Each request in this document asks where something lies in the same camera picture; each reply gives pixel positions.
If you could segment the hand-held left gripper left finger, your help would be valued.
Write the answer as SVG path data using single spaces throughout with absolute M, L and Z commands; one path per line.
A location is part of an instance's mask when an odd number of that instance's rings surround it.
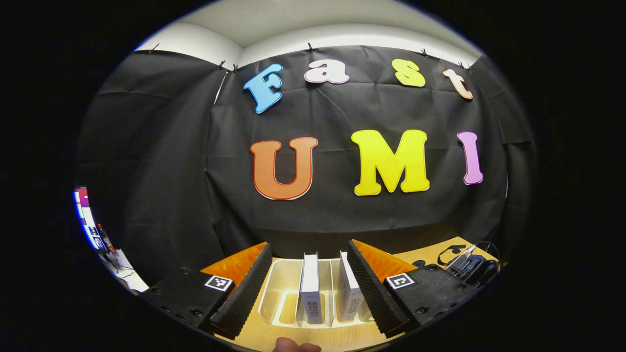
M 201 270 L 188 268 L 139 294 L 151 306 L 208 333 L 241 333 L 272 265 L 272 247 L 258 243 Z

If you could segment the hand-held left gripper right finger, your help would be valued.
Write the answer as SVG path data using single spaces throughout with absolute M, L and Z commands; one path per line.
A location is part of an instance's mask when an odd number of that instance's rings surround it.
M 356 239 L 349 241 L 347 261 L 387 338 L 438 321 L 478 293 L 437 264 L 418 268 Z

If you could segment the plain white book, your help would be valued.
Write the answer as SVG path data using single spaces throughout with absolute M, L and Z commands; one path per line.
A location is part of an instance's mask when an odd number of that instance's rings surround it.
M 337 275 L 338 321 L 351 322 L 358 314 L 364 298 L 345 251 L 339 253 Z

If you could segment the white desktop bookshelf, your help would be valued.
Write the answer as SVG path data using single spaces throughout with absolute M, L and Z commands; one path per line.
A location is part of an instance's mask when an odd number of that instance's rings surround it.
M 368 325 L 374 318 L 362 303 L 351 321 L 340 321 L 338 307 L 339 260 L 320 259 L 320 307 L 322 323 L 311 325 L 299 303 L 302 259 L 277 259 L 270 266 L 258 312 L 271 325 L 297 329 L 332 329 Z

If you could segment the white book with figure cover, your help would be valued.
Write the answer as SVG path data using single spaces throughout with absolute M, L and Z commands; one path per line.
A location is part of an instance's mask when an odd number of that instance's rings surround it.
M 317 252 L 304 255 L 296 308 L 296 318 L 300 325 L 321 325 L 323 323 Z

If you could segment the blue schoolbag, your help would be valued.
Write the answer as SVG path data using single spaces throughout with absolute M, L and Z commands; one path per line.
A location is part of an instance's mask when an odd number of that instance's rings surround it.
M 440 252 L 437 264 L 475 288 L 487 285 L 501 268 L 498 248 L 487 241 L 469 247 L 464 244 L 450 245 Z

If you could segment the white side table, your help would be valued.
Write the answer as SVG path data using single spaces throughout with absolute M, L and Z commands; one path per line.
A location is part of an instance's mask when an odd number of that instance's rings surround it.
M 100 254 L 100 258 L 109 273 L 117 278 L 125 288 L 134 293 L 141 293 L 149 289 L 149 285 L 139 276 L 123 250 L 116 249 L 114 254 Z

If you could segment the red bottle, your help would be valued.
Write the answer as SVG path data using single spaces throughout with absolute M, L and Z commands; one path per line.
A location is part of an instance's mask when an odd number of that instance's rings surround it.
M 98 230 L 100 231 L 100 237 L 102 238 L 103 242 L 105 243 L 105 247 L 107 248 L 109 253 L 112 253 L 114 256 L 118 256 L 117 251 L 114 247 L 114 245 L 112 245 L 112 242 L 110 240 L 110 238 L 108 237 L 107 232 L 103 229 L 103 226 L 101 223 L 97 223 L 97 227 Z

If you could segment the colourful lit screen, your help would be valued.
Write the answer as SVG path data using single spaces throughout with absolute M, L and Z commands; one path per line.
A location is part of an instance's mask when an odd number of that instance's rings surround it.
M 98 252 L 106 252 L 107 248 L 104 245 L 100 232 L 98 231 L 98 227 L 96 226 L 92 216 L 87 187 L 78 186 L 74 189 L 73 194 L 78 218 L 88 241 L 91 243 L 94 250 Z

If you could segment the row of black cloth clips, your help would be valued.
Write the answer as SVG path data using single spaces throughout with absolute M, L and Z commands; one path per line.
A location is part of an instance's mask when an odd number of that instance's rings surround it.
M 309 47 L 309 48 L 308 48 L 307 50 L 302 50 L 302 52 L 303 52 L 303 53 L 315 53 L 316 51 L 320 51 L 320 50 L 322 50 L 322 48 L 319 48 L 319 47 L 312 47 L 312 46 L 311 46 L 311 43 L 307 43 L 307 44 L 308 44 L 308 47 Z M 154 53 L 170 53 L 169 51 L 162 51 L 162 50 L 161 50 L 161 51 L 159 51 L 159 50 L 157 50 L 157 47 L 158 47 L 158 46 L 159 46 L 159 44 L 157 44 L 157 45 L 156 45 L 155 47 L 153 47 L 152 49 L 150 49 L 150 50 L 145 50 L 145 51 L 143 51 L 143 52 L 144 52 L 144 54 L 145 54 L 145 55 L 154 54 Z M 420 52 L 414 52 L 414 51 L 409 51 L 409 50 L 404 50 L 404 51 L 405 51 L 405 52 L 407 52 L 407 53 L 414 53 L 414 54 L 418 54 L 420 57 L 424 57 L 424 58 L 427 58 L 427 59 L 432 59 L 432 60 L 443 60 L 443 59 L 441 59 L 441 58 L 438 58 L 438 57 L 432 56 L 431 54 L 427 53 L 427 52 L 425 51 L 425 49 L 424 49 L 424 48 L 423 48 L 423 49 L 421 49 L 421 51 L 420 51 Z M 222 69 L 222 68 L 223 68 L 223 66 L 224 66 L 224 64 L 225 64 L 225 62 L 226 62 L 226 60 L 222 60 L 222 61 L 221 61 L 221 62 L 217 65 L 217 70 Z M 457 65 L 458 65 L 458 66 L 459 66 L 462 70 L 466 70 L 466 71 L 471 71 L 471 70 L 472 70 L 472 66 L 471 66 L 471 65 L 468 65 L 467 67 L 465 67 L 465 66 L 463 65 L 463 63 L 462 63 L 462 62 L 457 62 Z M 241 68 L 240 68 L 237 64 L 235 64 L 235 63 L 233 63 L 233 69 L 232 69 L 232 70 L 230 70 L 230 69 L 228 69 L 228 68 L 226 67 L 226 71 L 228 71 L 228 72 L 234 72 L 234 73 L 237 73 L 240 69 L 241 69 Z

